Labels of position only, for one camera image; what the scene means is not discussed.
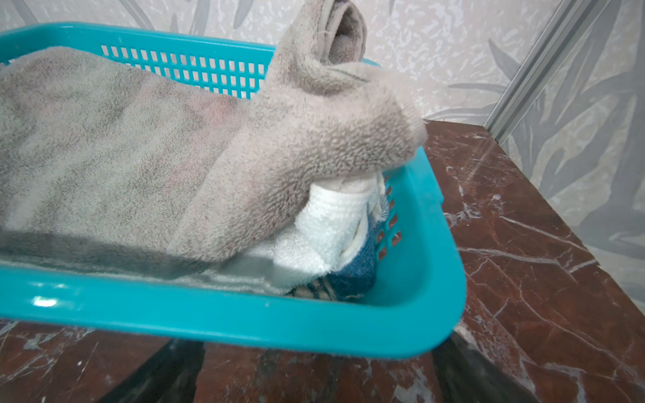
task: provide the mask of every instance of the metal frame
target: metal frame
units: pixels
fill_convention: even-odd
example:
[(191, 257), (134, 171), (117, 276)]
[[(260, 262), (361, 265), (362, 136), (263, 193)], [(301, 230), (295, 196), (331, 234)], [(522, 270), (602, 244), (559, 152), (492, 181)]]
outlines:
[(569, 56), (573, 45), (609, 1), (562, 0), (484, 123), (484, 127), (499, 144), (506, 141), (558, 67)]

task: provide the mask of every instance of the gray towel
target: gray towel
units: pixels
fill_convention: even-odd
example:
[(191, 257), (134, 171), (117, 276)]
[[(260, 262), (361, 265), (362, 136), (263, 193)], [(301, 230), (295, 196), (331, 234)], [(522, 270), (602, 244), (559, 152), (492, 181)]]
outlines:
[(316, 179), (400, 166), (425, 139), (365, 24), (308, 1), (252, 102), (67, 48), (0, 72), (0, 254), (174, 278), (288, 224)]

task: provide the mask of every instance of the wall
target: wall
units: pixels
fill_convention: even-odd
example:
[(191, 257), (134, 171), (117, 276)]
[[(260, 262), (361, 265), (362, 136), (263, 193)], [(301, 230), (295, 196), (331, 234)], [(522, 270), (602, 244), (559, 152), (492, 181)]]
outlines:
[[(482, 124), (559, 0), (356, 0), (366, 56), (412, 76), (432, 119)], [(302, 0), (1, 0), (0, 30), (84, 21), (278, 42)]]
[(611, 0), (504, 146), (645, 311), (643, 0)]

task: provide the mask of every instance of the plastic basket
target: plastic basket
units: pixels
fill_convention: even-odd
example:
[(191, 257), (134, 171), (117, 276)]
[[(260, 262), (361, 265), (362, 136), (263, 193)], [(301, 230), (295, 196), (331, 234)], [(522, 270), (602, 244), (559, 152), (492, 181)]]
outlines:
[[(0, 62), (68, 46), (252, 99), (274, 47), (131, 28), (54, 23), (0, 34)], [(466, 300), (463, 266), (420, 148), (388, 173), (393, 202), (377, 280), (356, 303), (267, 297), (0, 265), (0, 317), (301, 351), (404, 358), (441, 343)]]

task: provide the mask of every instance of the white towel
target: white towel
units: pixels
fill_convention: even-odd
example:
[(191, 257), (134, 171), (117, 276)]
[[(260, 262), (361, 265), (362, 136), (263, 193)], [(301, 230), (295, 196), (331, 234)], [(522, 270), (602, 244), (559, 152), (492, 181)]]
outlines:
[[(380, 220), (384, 194), (381, 173), (317, 181), (293, 223), (216, 270), (176, 281), (230, 291), (288, 293), (342, 270), (357, 256), (371, 230), (368, 215), (372, 222)], [(259, 272), (271, 277), (258, 276)]]

